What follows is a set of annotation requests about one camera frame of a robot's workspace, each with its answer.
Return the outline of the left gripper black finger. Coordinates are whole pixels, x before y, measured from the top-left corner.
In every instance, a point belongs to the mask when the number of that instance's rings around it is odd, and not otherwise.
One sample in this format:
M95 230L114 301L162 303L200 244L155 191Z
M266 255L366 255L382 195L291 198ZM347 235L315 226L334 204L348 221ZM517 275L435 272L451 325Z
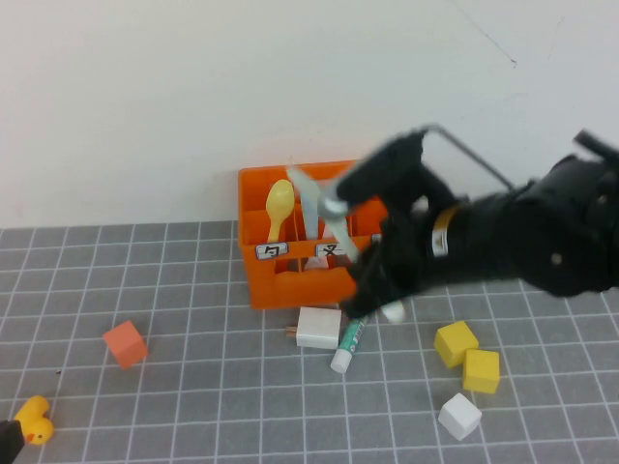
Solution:
M0 424L0 460L15 460L24 447L21 426L17 420Z

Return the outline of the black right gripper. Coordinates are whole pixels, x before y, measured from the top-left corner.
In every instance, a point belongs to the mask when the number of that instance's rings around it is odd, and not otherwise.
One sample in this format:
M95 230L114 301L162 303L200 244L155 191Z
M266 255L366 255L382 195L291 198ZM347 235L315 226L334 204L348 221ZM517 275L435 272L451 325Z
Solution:
M401 318L401 299L428 288L430 228L438 214L453 205L451 190L424 166L401 175L380 199L389 219L383 226L382 245L371 244L356 262L358 290L339 304L349 319L375 311L387 319Z

